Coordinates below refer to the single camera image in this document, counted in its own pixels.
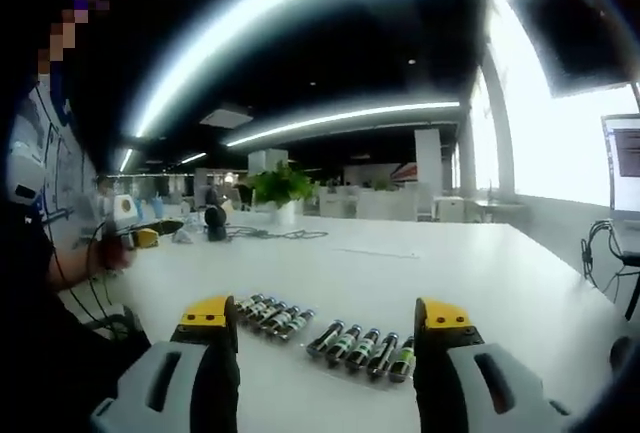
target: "monitor screen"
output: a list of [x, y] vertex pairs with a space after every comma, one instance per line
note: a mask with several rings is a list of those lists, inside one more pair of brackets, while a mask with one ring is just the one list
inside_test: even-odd
[[640, 115], [603, 118], [609, 171], [611, 209], [640, 212]]

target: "black ceiling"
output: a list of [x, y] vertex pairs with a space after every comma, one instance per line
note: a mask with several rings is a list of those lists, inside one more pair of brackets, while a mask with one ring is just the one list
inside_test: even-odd
[[[227, 130], [198, 125], [222, 103], [265, 118], [372, 95], [465, 101], [483, 1], [301, 0], [228, 52], [224, 67], [200, 79], [172, 108], [170, 120], [154, 129], [151, 141], [137, 141], [144, 153], [134, 155], [129, 172], [149, 159], [163, 160], [164, 167], [200, 151], [208, 156], [198, 166], [242, 168], [246, 153], [230, 153], [219, 144]], [[175, 50], [203, 12], [215, 16], [232, 0], [109, 2], [108, 15], [92, 18], [79, 31], [68, 72], [79, 129], [99, 169], [113, 167], [114, 149], [129, 144], [131, 131], [123, 131], [127, 115], [136, 94], [153, 85], [149, 79], [166, 52]]]

